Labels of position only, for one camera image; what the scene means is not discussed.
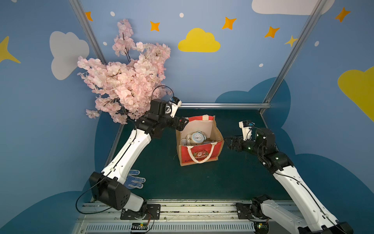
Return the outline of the blue twin-bell alarm clock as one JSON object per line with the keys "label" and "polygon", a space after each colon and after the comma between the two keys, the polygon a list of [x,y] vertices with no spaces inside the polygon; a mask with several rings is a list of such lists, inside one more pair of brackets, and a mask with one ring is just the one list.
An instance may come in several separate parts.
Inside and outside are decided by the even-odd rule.
{"label": "blue twin-bell alarm clock", "polygon": [[193,132],[186,137],[187,145],[195,146],[201,145],[206,141],[205,133],[201,131]]}

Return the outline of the red burlap canvas bag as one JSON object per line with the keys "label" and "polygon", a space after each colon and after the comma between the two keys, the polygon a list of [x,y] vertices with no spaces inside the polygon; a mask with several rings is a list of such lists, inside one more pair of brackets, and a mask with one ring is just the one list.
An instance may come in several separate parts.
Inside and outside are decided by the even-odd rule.
{"label": "red burlap canvas bag", "polygon": [[[224,138],[219,131],[215,116],[189,117],[183,131],[176,131],[177,155],[181,166],[217,161],[224,146]],[[187,145],[187,135],[201,131],[206,141],[201,145]]]}

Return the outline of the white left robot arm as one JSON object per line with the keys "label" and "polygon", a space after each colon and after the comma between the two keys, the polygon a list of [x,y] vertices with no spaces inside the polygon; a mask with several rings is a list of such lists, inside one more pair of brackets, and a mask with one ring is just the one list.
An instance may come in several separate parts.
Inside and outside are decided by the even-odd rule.
{"label": "white left robot arm", "polygon": [[169,114],[156,116],[147,114],[135,122],[135,129],[115,158],[100,172],[89,178],[93,198],[116,210],[129,210],[144,217],[147,202],[133,194],[125,185],[127,176],[137,158],[153,138],[160,138],[165,128],[182,131],[188,124],[187,118]]}

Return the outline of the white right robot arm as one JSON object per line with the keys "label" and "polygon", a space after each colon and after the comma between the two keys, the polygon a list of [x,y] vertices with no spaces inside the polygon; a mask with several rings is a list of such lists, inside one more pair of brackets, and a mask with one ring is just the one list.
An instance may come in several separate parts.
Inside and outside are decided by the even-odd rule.
{"label": "white right robot arm", "polygon": [[301,178],[292,160],[278,151],[274,133],[267,128],[246,127],[242,136],[226,137],[230,150],[247,152],[258,158],[281,184],[301,213],[301,217],[282,208],[270,196],[252,200],[243,214],[247,219],[271,219],[291,234],[352,234],[348,222],[340,222],[318,200]]}

